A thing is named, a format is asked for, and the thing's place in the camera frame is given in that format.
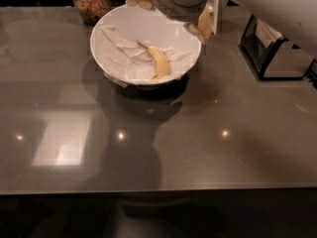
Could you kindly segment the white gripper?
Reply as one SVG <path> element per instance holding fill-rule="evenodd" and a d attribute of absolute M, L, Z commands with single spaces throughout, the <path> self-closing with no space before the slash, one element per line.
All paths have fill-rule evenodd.
<path fill-rule="evenodd" d="M 206 45 L 212 36 L 212 22 L 206 3 L 207 0 L 126 0 L 127 6 L 149 11 L 157 8 L 170 20 L 192 22 L 183 26 L 202 45 Z"/>

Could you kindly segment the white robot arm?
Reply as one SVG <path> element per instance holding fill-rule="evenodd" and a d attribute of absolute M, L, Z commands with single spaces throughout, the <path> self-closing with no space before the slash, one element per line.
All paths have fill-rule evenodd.
<path fill-rule="evenodd" d="M 317 57 L 317 0 L 231 0 Z M 126 0 L 129 6 L 158 9 L 169 19 L 194 22 L 207 0 Z"/>

